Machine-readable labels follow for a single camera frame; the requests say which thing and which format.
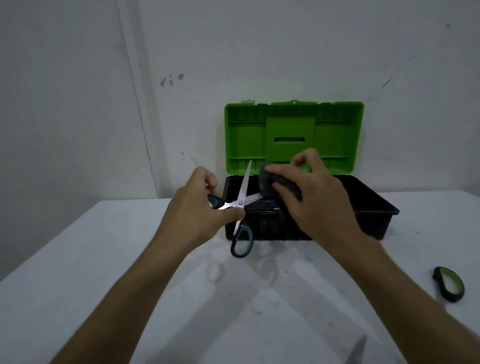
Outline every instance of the toolbox lid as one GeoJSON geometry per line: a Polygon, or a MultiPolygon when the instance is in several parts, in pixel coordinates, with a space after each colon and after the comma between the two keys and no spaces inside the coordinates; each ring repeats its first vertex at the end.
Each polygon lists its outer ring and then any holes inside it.
{"type": "Polygon", "coordinates": [[[300,151],[315,148],[330,173],[351,173],[362,116],[362,102],[227,104],[227,172],[245,174],[251,159],[250,174],[258,174],[266,161],[289,163],[300,151]]]}

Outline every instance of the tape measure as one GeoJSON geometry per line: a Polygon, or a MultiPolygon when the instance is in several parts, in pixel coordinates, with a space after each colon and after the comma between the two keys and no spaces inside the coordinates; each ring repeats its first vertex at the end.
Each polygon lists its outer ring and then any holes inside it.
{"type": "Polygon", "coordinates": [[[440,287],[440,294],[450,302],[458,302],[465,294],[462,279],[451,269],[436,267],[433,270],[433,279],[440,287]]]}

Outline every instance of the left hand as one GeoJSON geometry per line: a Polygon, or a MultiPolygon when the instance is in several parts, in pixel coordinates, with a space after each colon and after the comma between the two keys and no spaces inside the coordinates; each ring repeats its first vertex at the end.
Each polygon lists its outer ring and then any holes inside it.
{"type": "Polygon", "coordinates": [[[215,175],[204,167],[197,167],[187,184],[175,192],[155,236],[185,248],[188,254],[212,239],[222,226],[242,219],[243,208],[214,210],[210,207],[207,195],[219,196],[215,187],[215,175]]]}

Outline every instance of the white table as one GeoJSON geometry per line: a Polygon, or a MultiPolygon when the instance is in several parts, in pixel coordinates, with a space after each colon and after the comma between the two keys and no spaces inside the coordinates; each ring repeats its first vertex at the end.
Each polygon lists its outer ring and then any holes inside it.
{"type": "MultiPolygon", "coordinates": [[[[400,209],[383,245],[429,294],[435,266],[465,297],[448,312],[480,333],[480,199],[386,193],[400,209]]],[[[153,236],[167,199],[104,201],[0,282],[0,363],[47,363],[153,236]]],[[[257,242],[230,255],[223,230],[191,253],[152,314],[133,363],[341,363],[369,335],[364,364],[398,351],[361,291],[313,242],[257,242]]]]}

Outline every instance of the forearm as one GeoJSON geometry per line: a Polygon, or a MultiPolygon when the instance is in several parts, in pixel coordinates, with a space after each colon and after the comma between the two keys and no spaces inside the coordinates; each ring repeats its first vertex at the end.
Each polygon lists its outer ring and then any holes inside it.
{"type": "Polygon", "coordinates": [[[340,264],[353,277],[409,363],[478,363],[480,343],[415,284],[374,239],[340,264]]]}
{"type": "Polygon", "coordinates": [[[128,363],[185,255],[155,237],[52,363],[128,363]]]}

